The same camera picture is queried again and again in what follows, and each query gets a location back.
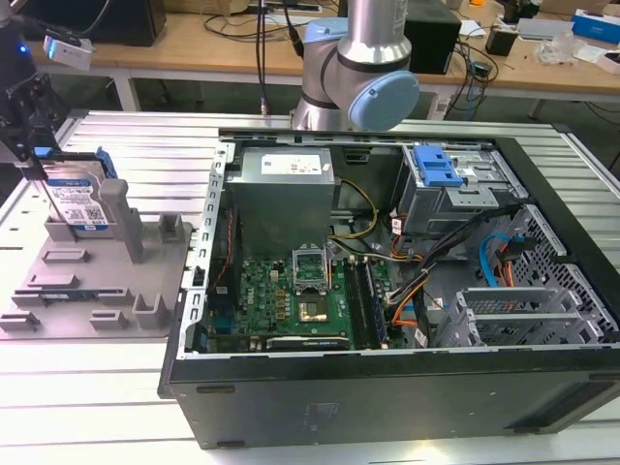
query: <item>green circuit board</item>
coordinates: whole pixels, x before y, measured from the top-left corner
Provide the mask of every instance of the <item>green circuit board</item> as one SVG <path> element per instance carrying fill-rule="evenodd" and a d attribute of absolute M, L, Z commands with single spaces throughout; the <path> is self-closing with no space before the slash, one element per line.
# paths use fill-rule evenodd
<path fill-rule="evenodd" d="M 304 276 L 324 276 L 312 267 L 303 267 Z M 376 289 L 382 294 L 389 287 L 388 268 L 380 262 L 372 268 Z M 245 261 L 240 311 L 234 317 L 232 334 L 343 336 L 351 340 L 354 348 L 343 262 L 333 261 L 330 274 L 331 289 L 327 295 L 296 295 L 292 260 Z"/>

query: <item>motherboard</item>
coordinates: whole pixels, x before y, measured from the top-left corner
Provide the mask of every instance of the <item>motherboard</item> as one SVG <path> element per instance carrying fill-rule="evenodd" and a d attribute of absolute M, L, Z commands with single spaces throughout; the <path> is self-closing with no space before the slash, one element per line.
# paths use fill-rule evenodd
<path fill-rule="evenodd" d="M 323 279 L 324 292 L 295 288 L 299 280 Z M 387 342 L 383 298 L 391 282 L 384 261 L 245 260 L 239 289 L 236 310 L 212 312 L 217 352 L 260 352 L 267 344 L 294 350 L 308 340 L 349 350 Z"/>

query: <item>table leg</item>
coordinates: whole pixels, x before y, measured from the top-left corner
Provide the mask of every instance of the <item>table leg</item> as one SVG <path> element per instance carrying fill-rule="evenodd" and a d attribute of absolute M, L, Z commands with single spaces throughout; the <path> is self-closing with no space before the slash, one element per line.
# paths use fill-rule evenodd
<path fill-rule="evenodd" d="M 539 119 L 539 115 L 541 114 L 541 110 L 543 109 L 545 103 L 546 100 L 535 100 L 534 104 L 530 107 L 530 112 L 527 115 L 532 119 Z"/>
<path fill-rule="evenodd" d="M 114 76 L 114 84 L 123 111 L 140 111 L 140 101 L 134 86 L 134 80 L 128 76 Z"/>
<path fill-rule="evenodd" d="M 433 96 L 433 101 L 430 104 L 430 110 L 426 115 L 426 119 L 442 121 L 446 117 L 446 111 L 448 110 L 451 99 L 451 90 L 437 90 Z"/>

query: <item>power supply label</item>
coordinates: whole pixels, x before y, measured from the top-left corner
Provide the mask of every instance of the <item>power supply label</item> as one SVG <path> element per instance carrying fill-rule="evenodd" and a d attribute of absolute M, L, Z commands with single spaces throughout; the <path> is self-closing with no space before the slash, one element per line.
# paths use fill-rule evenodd
<path fill-rule="evenodd" d="M 261 174 L 321 174 L 321 157 L 266 154 L 261 158 Z"/>
<path fill-rule="evenodd" d="M 104 210 L 91 197 L 95 189 L 88 179 L 48 179 L 47 190 L 68 225 L 86 231 L 108 227 Z"/>

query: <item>black device box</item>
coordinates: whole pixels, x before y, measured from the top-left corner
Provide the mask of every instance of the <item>black device box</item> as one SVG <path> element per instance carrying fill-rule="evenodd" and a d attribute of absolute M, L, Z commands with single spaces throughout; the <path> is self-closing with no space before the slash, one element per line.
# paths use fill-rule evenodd
<path fill-rule="evenodd" d="M 338 15 L 347 16 L 348 2 L 341 0 Z M 461 21 L 442 0 L 409 0 L 405 36 L 413 47 L 412 73 L 444 75 L 452 58 Z"/>
<path fill-rule="evenodd" d="M 112 4 L 90 38 L 94 43 L 150 47 L 166 24 L 164 0 L 111 0 Z M 83 31 L 95 20 L 105 0 L 29 0 L 19 10 L 24 16 Z M 43 37 L 26 32 L 26 40 Z"/>
<path fill-rule="evenodd" d="M 491 29 L 486 41 L 486 52 L 491 55 L 508 56 L 518 34 L 512 31 Z"/>

